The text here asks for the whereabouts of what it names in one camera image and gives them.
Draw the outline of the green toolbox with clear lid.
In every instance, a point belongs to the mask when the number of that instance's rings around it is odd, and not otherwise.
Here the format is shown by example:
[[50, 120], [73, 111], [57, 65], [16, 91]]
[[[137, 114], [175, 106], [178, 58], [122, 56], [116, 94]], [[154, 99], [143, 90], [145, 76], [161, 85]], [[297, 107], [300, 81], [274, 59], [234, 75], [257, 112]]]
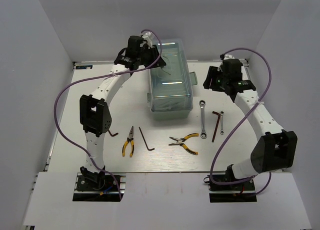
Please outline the green toolbox with clear lid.
[[181, 39], [162, 40], [161, 58], [166, 65], [149, 71], [148, 105], [154, 120], [187, 118], [193, 109], [195, 72], [189, 71]]

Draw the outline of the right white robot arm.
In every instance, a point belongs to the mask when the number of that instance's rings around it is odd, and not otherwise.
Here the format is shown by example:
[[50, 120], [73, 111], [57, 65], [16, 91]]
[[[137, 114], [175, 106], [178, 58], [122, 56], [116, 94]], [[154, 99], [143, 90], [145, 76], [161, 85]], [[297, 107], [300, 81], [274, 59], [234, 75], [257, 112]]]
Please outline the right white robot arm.
[[227, 167], [220, 184], [231, 189], [258, 174], [292, 167], [298, 141], [293, 131], [274, 120], [252, 81], [243, 79], [242, 66], [238, 59], [223, 60], [219, 67], [209, 67], [203, 84], [205, 89], [226, 93], [245, 114], [257, 138], [247, 159]]

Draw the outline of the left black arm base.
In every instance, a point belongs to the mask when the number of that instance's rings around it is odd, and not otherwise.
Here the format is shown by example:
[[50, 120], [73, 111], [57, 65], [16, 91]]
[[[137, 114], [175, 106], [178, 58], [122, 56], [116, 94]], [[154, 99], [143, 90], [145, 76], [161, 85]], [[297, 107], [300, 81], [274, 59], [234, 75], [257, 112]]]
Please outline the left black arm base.
[[118, 192], [118, 188], [115, 180], [110, 175], [105, 175], [104, 177], [95, 180], [80, 174], [77, 176], [75, 191], [81, 193]]

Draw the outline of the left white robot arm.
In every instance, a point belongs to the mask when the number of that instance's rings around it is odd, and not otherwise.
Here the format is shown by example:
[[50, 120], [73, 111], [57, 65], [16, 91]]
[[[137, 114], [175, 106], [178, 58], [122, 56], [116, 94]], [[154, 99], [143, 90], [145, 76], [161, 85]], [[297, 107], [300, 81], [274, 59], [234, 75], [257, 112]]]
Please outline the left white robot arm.
[[109, 106], [113, 97], [140, 66], [152, 69], [167, 65], [152, 38], [151, 32], [130, 36], [127, 47], [119, 52], [112, 65], [111, 76], [105, 77], [90, 95], [82, 95], [80, 98], [80, 123], [85, 132], [86, 150], [89, 153], [84, 168], [92, 172], [88, 183], [94, 189], [101, 189], [106, 183], [106, 177], [100, 172], [105, 169], [104, 139], [112, 124]]

